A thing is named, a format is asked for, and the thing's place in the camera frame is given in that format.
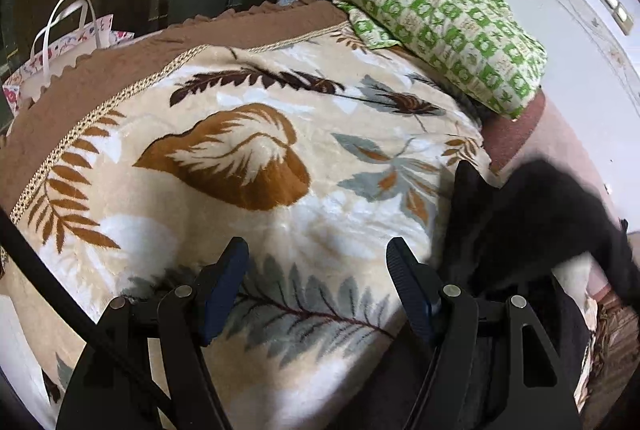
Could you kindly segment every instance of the bed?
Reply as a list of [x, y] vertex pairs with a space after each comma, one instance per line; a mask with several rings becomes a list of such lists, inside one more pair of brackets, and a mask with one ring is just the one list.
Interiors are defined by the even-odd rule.
[[[516, 123], [492, 115], [481, 132], [419, 60], [369, 51], [343, 12], [300, 0], [197, 17], [65, 69], [0, 151], [0, 206], [94, 320], [116, 295], [188, 281], [226, 233], [244, 236], [257, 258], [207, 355], [223, 405], [235, 428], [324, 428], [390, 346], [412, 345], [380, 258], [386, 241], [403, 236], [428, 261], [460, 159], [499, 183], [539, 153], [609, 204], [543, 93]], [[270, 191], [256, 199], [252, 187]], [[211, 222], [220, 234], [199, 235]], [[3, 265], [31, 349], [64, 390], [83, 343]], [[556, 276], [595, 333], [591, 296], [606, 282], [591, 260]]]

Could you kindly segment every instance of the brown bed sheet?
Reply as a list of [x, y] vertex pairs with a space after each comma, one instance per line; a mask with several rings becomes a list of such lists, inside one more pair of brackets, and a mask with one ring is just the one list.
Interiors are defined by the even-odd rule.
[[11, 212], [49, 153], [74, 125], [105, 100], [162, 70], [198, 45], [260, 47], [345, 21], [331, 3], [299, 0], [281, 7], [268, 2], [248, 11], [228, 10], [217, 18], [196, 18], [171, 26], [129, 47], [96, 50], [78, 58], [33, 106], [16, 118], [0, 150], [0, 207]]

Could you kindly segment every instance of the screw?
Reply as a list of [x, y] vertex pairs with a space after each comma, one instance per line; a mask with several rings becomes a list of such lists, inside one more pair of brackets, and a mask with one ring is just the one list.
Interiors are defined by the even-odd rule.
[[511, 304], [513, 304], [514, 307], [517, 307], [518, 309], [524, 309], [524, 307], [527, 306], [527, 301], [520, 295], [514, 295], [511, 297]]
[[126, 303], [127, 301], [125, 300], [124, 296], [117, 296], [116, 298], [111, 300], [111, 302], [109, 302], [109, 307], [111, 309], [122, 309], [124, 307], [124, 304]]
[[447, 284], [442, 288], [442, 292], [451, 298], [455, 298], [456, 296], [460, 296], [460, 287], [453, 284]]
[[193, 289], [191, 289], [191, 287], [188, 285], [180, 285], [175, 288], [174, 292], [178, 298], [187, 298], [187, 296], [191, 295]]

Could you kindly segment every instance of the gift bag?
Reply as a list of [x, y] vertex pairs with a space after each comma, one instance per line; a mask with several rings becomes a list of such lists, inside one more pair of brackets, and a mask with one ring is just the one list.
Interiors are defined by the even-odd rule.
[[[37, 101], [40, 98], [40, 89], [43, 86], [49, 87], [51, 76], [59, 76], [68, 65], [75, 66], [78, 56], [90, 54], [96, 48], [110, 47], [133, 38], [133, 32], [111, 31], [113, 15], [96, 18], [91, 0], [75, 0], [56, 14], [65, 1], [58, 1], [46, 27], [36, 35], [31, 46], [29, 61], [2, 84], [2, 91], [14, 116], [17, 115], [22, 101], [28, 98]], [[80, 11], [78, 29], [49, 43], [51, 28], [78, 10]], [[89, 23], [86, 22], [88, 10], [91, 11], [92, 17]], [[44, 36], [42, 51], [36, 54], [36, 42], [41, 36]]]

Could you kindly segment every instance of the green checkered pillow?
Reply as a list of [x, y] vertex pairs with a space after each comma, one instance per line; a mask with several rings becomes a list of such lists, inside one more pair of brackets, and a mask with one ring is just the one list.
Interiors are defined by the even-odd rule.
[[463, 92], [517, 119], [534, 98], [546, 52], [505, 0], [334, 0], [369, 48], [404, 44]]

